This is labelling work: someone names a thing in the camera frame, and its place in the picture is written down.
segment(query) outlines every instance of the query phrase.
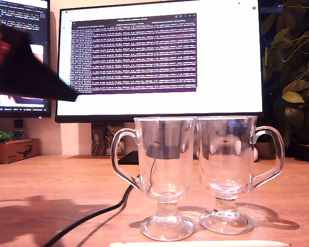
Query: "houseplant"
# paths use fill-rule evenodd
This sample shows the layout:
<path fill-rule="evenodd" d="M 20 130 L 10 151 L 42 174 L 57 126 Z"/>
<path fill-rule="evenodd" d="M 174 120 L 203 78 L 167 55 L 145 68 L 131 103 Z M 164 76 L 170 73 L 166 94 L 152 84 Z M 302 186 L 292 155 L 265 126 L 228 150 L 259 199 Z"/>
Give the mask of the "houseplant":
<path fill-rule="evenodd" d="M 309 145 L 309 1 L 281 0 L 269 10 L 261 35 L 274 29 L 275 36 L 262 43 L 264 112 L 288 150 Z"/>

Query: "glass stem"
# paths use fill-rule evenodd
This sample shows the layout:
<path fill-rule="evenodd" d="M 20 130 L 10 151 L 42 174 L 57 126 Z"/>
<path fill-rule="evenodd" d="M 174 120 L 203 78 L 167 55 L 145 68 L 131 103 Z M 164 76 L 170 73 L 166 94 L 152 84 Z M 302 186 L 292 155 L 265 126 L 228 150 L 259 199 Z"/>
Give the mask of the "glass stem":
<path fill-rule="evenodd" d="M 177 202 L 160 203 L 157 202 L 157 216 L 174 216 L 177 215 Z"/>
<path fill-rule="evenodd" d="M 231 199 L 221 199 L 216 197 L 216 202 L 215 202 L 215 211 L 225 211 L 225 212 L 232 212 L 235 213 L 236 211 L 236 200 Z"/>

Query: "cardboard box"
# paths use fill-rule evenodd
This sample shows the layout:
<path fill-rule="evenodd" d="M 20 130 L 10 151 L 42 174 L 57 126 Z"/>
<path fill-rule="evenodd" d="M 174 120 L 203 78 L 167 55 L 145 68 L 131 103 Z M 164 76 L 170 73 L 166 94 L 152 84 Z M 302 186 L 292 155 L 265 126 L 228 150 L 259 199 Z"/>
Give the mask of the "cardboard box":
<path fill-rule="evenodd" d="M 0 143 L 0 164 L 21 161 L 39 155 L 39 139 L 13 140 Z"/>

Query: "monitor bezel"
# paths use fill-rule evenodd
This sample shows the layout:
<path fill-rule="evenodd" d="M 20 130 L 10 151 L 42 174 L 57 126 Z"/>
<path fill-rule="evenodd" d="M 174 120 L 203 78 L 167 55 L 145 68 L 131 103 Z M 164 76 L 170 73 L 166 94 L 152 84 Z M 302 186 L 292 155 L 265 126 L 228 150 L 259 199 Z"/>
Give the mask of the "monitor bezel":
<path fill-rule="evenodd" d="M 50 66 L 50 0 L 47 1 L 47 63 Z M 39 118 L 52 116 L 52 103 L 50 99 L 44 99 L 46 111 L 0 111 L 0 118 Z"/>
<path fill-rule="evenodd" d="M 64 8 L 60 9 L 59 18 L 59 36 L 58 36 L 58 63 L 57 63 L 57 74 L 59 74 L 59 59 L 60 59 L 60 45 L 61 45 L 61 18 L 63 11 L 79 10 L 79 9 L 94 9 L 94 8 L 108 8 L 108 7 L 120 7 L 120 6 L 132 6 L 132 5 L 147 5 L 147 4 L 160 4 L 160 3 L 171 3 L 171 2 L 186 2 L 186 1 L 197 1 L 197 0 L 171 0 L 171 1 L 158 1 L 158 2 L 144 2 L 144 3 L 131 3 L 131 4 L 118 4 L 118 5 L 102 5 L 102 6 L 91 6 L 91 7 L 77 7 L 77 8 Z M 259 10 L 259 23 L 261 23 L 260 13 L 260 0 L 257 0 L 257 7 Z M 259 25 L 260 34 L 260 47 L 261 42 L 261 25 Z M 263 61 L 261 59 L 261 91 L 263 96 Z M 229 116 L 229 115 L 254 115 L 262 117 L 264 115 L 264 101 L 262 97 L 262 111 L 261 112 L 231 112 L 231 113 L 193 113 L 193 114 L 132 114 L 132 115 L 57 115 L 58 101 L 56 100 L 55 107 L 55 122 L 57 123 L 92 123 L 92 122 L 134 122 L 135 117 L 165 117 L 165 116 Z"/>

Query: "glass base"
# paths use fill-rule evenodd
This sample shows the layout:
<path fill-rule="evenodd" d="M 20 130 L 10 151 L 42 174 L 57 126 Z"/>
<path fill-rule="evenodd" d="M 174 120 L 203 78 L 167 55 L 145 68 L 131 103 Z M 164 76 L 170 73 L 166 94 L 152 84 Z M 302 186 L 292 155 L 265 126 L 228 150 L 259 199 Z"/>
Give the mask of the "glass base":
<path fill-rule="evenodd" d="M 210 231 L 226 235 L 243 234 L 253 229 L 253 221 L 248 216 L 231 211 L 205 212 L 199 222 Z"/>
<path fill-rule="evenodd" d="M 152 216 L 141 223 L 141 232 L 157 241 L 177 241 L 189 237 L 195 230 L 193 222 L 181 217 Z"/>

